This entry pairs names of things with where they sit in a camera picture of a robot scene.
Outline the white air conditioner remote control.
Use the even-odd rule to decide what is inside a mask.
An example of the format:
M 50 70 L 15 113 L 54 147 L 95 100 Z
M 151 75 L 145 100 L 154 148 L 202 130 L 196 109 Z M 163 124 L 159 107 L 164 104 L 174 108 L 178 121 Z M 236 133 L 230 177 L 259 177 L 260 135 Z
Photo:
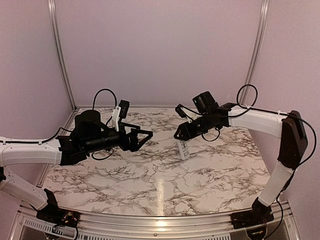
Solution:
M 187 142 L 184 140 L 177 141 L 180 157 L 182 160 L 187 160 L 190 157 L 189 148 Z

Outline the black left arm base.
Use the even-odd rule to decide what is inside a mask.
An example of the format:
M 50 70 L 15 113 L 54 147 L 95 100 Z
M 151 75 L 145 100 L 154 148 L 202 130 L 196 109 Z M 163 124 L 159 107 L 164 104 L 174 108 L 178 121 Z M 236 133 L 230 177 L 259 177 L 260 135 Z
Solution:
M 36 218 L 53 223 L 56 226 L 76 228 L 78 226 L 80 213 L 78 211 L 60 208 L 54 193 L 46 188 L 44 192 L 47 196 L 47 205 L 37 210 Z

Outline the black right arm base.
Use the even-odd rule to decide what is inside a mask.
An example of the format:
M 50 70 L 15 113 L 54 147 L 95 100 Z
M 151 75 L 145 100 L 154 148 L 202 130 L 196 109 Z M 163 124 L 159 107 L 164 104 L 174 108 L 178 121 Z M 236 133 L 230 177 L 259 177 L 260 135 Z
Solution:
M 250 210 L 234 212 L 230 215 L 234 229 L 252 227 L 273 221 L 274 215 L 270 205 L 264 205 L 257 197 Z

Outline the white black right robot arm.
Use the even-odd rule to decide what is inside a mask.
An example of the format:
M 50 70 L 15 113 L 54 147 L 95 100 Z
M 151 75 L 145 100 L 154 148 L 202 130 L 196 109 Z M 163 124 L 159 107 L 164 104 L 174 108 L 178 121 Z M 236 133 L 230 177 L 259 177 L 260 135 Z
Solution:
M 289 184 L 307 149 L 308 138 L 300 113 L 294 110 L 290 113 L 272 112 L 241 107 L 236 103 L 219 105 L 209 91 L 199 94 L 192 101 L 196 111 L 182 104 L 175 107 L 178 115 L 187 120 L 178 126 L 174 134 L 183 160 L 190 156 L 187 141 L 202 136 L 211 129 L 220 131 L 223 127 L 246 128 L 280 139 L 278 163 L 255 201 L 257 206 L 247 214 L 247 219 L 252 224 L 260 223 L 267 216 L 266 207 L 269 207 Z

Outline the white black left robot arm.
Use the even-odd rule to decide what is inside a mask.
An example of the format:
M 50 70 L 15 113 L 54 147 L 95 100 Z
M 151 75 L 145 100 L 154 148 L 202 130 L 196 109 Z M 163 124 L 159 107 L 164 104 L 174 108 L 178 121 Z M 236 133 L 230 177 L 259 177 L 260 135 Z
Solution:
M 138 151 L 153 132 L 140 126 L 123 123 L 123 116 L 113 115 L 115 123 L 108 127 L 101 121 L 97 110 L 86 110 L 74 119 L 74 129 L 69 135 L 54 136 L 47 140 L 0 141 L 0 190 L 20 199 L 44 215 L 53 223 L 63 219 L 54 194 L 40 189 L 19 177 L 7 167 L 19 164 L 52 164 L 73 166 L 86 160 L 90 154 L 119 147 L 123 151 Z

